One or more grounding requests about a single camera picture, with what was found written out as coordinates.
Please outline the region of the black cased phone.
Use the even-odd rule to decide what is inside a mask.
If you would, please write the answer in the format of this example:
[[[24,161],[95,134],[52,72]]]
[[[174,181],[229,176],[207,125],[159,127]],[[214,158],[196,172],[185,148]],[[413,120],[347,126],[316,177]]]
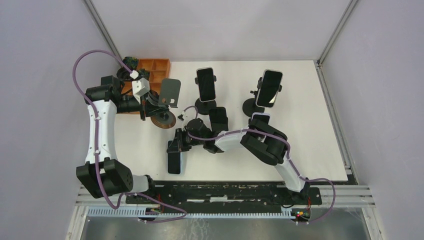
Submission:
[[[180,175],[182,173],[182,153],[167,153],[167,172],[172,175]]]

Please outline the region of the wood base phone stand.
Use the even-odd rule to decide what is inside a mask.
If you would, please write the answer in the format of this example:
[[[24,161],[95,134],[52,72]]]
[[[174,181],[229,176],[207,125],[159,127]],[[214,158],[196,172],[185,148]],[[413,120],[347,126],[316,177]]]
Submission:
[[[161,82],[157,106],[150,117],[154,125],[161,129],[170,129],[176,124],[176,117],[170,108],[178,107],[181,81],[173,78],[164,78]]]

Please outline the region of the black folding phone stand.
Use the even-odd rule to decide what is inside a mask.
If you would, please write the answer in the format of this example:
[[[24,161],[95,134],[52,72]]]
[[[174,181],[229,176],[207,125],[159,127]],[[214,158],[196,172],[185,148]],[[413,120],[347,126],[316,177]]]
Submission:
[[[228,116],[226,108],[219,106],[208,111],[211,130],[214,133],[229,130]]]

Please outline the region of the lilac cased phone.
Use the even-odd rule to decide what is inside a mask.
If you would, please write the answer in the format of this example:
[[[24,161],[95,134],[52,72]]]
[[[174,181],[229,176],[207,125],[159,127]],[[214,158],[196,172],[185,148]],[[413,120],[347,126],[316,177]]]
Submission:
[[[269,113],[254,112],[249,121],[251,122],[252,120],[259,120],[259,121],[262,121],[262,122],[268,124],[269,121],[270,121],[270,118],[271,118],[271,115]]]

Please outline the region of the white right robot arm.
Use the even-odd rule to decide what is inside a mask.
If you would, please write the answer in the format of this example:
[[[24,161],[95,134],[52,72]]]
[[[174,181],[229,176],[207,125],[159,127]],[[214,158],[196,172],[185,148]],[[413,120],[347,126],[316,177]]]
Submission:
[[[224,153],[244,148],[262,163],[273,166],[289,190],[289,199],[302,204],[309,198],[308,179],[291,160],[288,137],[266,121],[252,119],[248,126],[229,131],[225,125],[208,128],[200,118],[192,119],[183,128],[175,131],[174,138],[167,144],[168,154],[188,152],[194,146],[203,146],[211,153]]]

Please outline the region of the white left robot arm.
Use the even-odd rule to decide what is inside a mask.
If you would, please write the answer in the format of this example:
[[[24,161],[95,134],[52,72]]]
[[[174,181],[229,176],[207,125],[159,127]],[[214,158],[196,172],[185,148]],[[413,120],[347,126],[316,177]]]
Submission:
[[[116,115],[140,112],[142,120],[152,117],[147,101],[149,81],[139,78],[131,82],[131,88],[134,95],[123,95],[123,81],[110,75],[102,77],[99,86],[86,89],[89,146],[84,165],[76,168],[76,177],[95,199],[136,192],[140,200],[151,204],[157,198],[153,179],[147,174],[132,174],[116,153]]]

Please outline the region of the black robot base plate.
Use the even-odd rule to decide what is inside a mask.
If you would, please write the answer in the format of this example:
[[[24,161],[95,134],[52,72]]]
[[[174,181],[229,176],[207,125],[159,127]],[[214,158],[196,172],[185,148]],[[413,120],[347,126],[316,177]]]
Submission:
[[[318,206],[323,203],[317,187],[305,193],[288,190],[281,181],[175,181],[159,180],[147,196],[164,207],[164,216],[183,209],[188,216],[275,216],[288,207]]]

